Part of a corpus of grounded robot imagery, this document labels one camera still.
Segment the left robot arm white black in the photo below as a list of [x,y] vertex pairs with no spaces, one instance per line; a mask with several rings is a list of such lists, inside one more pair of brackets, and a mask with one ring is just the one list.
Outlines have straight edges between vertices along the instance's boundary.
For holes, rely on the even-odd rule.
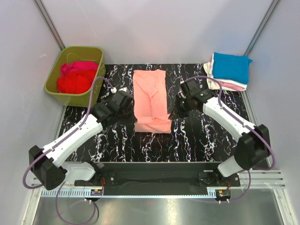
[[107,102],[94,105],[77,124],[48,145],[29,150],[30,170],[46,190],[63,182],[79,181],[95,186],[101,181],[101,166],[92,161],[68,163],[66,159],[87,140],[120,120],[131,117],[133,96],[127,88],[116,91]]

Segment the salmon pink t shirt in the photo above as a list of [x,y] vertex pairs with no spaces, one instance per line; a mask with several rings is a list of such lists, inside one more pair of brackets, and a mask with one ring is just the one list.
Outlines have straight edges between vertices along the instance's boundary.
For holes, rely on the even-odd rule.
[[169,134],[172,121],[167,111],[166,72],[135,70],[133,74],[135,132]]

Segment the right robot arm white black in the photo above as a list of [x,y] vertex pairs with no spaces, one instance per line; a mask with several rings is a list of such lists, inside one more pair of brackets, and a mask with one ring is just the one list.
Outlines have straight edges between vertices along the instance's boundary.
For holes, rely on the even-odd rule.
[[217,166],[214,183],[223,186],[230,176],[250,170],[271,156],[269,130],[265,125],[243,119],[221,100],[221,95],[209,89],[201,89],[193,78],[180,84],[173,111],[169,119],[187,118],[190,111],[198,110],[219,123],[237,142],[234,155]]

